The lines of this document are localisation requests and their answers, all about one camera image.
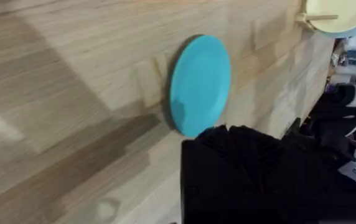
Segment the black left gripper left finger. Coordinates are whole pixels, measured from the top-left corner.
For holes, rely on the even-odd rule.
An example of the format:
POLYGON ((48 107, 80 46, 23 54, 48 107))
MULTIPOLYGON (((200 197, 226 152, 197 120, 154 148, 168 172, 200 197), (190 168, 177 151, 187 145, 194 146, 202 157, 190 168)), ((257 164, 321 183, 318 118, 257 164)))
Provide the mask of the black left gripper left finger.
POLYGON ((225 126, 181 144, 183 223, 241 223, 248 175, 225 126))

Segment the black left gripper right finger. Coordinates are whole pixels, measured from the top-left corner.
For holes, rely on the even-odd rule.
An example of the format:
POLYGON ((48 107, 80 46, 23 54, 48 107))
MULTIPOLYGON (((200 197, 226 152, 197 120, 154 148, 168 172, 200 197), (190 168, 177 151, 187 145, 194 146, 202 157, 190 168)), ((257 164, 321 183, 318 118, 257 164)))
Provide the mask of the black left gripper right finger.
POLYGON ((245 187, 234 193, 229 209, 231 223, 293 223, 291 196, 279 184, 287 178, 278 177, 279 162, 286 148, 283 142, 246 126, 229 129, 235 147, 233 158, 244 170, 245 187))

